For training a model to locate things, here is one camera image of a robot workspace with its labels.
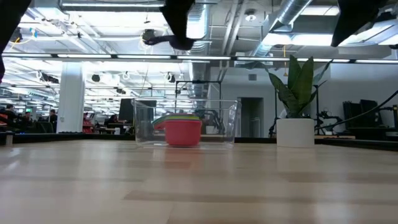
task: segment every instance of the desk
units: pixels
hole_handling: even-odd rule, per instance
[[[108,132],[113,134],[115,129],[114,128],[99,128],[98,131],[99,131],[100,134],[108,133]]]
[[[348,128],[348,131],[355,135],[356,139],[363,140],[386,140],[386,132],[396,131],[395,128]]]

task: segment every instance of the green leaf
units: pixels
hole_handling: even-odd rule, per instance
[[[297,80],[294,83],[293,88],[291,89],[294,97],[296,97],[296,99],[298,100],[299,107],[308,104],[311,98],[312,79],[313,57],[311,57],[304,63],[300,75],[297,77]]]
[[[294,97],[293,93],[285,86],[285,84],[276,75],[270,73],[268,69],[266,72],[269,74],[269,79],[275,89],[278,91],[278,97],[285,105],[290,113],[295,114],[300,111],[299,102]]]
[[[316,85],[318,84],[318,82],[322,79],[323,74],[325,74],[326,70],[328,70],[330,64],[332,63],[333,60],[331,60],[330,62],[328,62],[324,67],[322,72],[320,72],[318,75],[315,75],[313,80],[312,80],[312,85]]]
[[[297,61],[297,58],[295,58],[293,55],[290,55],[289,76],[287,77],[287,87],[290,90],[293,88],[297,77],[300,75],[300,72],[301,67]]]
[[[323,84],[325,84],[325,82],[327,82],[327,80],[323,81],[321,84],[318,85],[318,88],[321,87]]]
[[[311,104],[311,102],[313,101],[313,99],[317,96],[318,90],[315,90],[312,94],[311,94],[311,98],[310,101],[308,101],[308,103],[306,105],[304,105],[303,107],[301,107],[300,112],[298,112],[299,114],[302,114],[303,111]]]

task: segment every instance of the white column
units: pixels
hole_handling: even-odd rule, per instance
[[[81,62],[64,62],[60,84],[57,133],[81,132],[85,101],[85,76]]]

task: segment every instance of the black equipment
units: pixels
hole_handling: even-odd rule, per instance
[[[210,116],[211,124],[218,130],[218,134],[223,134],[225,131],[224,123],[222,122],[219,114],[216,110],[209,109],[197,109],[194,114],[198,116],[200,119],[205,119],[205,115]]]
[[[0,55],[4,52],[31,0],[0,0]],[[6,69],[0,56],[0,83]]]
[[[119,120],[133,120],[134,119],[134,106],[131,102],[132,99],[122,99],[120,101]]]
[[[331,46],[337,47],[368,22],[375,22],[379,8],[386,4],[387,0],[338,0],[340,16]]]
[[[377,105],[377,102],[373,100],[361,100],[360,103],[344,102],[345,119],[352,119],[360,116],[348,121],[346,123],[346,128],[355,135],[356,139],[385,140],[387,138],[386,132],[397,131],[397,114],[394,112],[395,127],[393,128],[383,124],[380,111],[393,111],[394,107],[396,106],[381,108]]]
[[[59,84],[60,80],[58,78],[54,78],[50,75],[47,75],[46,73],[42,73],[42,77],[40,78],[40,81],[42,82],[50,82],[54,84]]]
[[[166,0],[165,5],[159,9],[174,35],[151,37],[144,39],[144,43],[155,45],[168,41],[175,49],[190,50],[196,40],[187,37],[187,22],[188,13],[194,3],[195,0]]]
[[[134,120],[134,106],[132,104],[132,99],[122,99],[120,101],[120,109],[119,109],[119,120],[124,121],[133,121]],[[156,100],[142,100],[138,101],[143,105],[149,106],[150,108],[140,108],[140,113],[143,113],[142,110],[145,110],[148,116],[148,119],[153,120],[154,118],[154,109],[156,107]]]
[[[332,116],[328,114],[328,111],[321,111],[321,113],[318,113],[317,116],[317,125],[315,126],[315,128],[321,127],[321,125],[323,125],[324,121],[322,121],[321,119],[336,119],[336,123],[342,121],[342,119],[339,116]],[[329,128],[325,128],[327,131],[332,131],[333,132],[333,128],[334,127],[329,127]]]

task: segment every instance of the clear plastic container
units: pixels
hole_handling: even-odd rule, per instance
[[[132,104],[134,105],[136,142],[140,146],[169,146],[167,140],[170,137],[166,139],[166,117],[181,116],[182,120],[198,118],[201,121],[199,147],[233,147],[238,101],[136,98],[132,100]],[[198,134],[197,127],[192,132],[187,132],[192,135]],[[173,140],[178,135],[187,138],[187,135],[181,131],[168,134],[172,135]]]

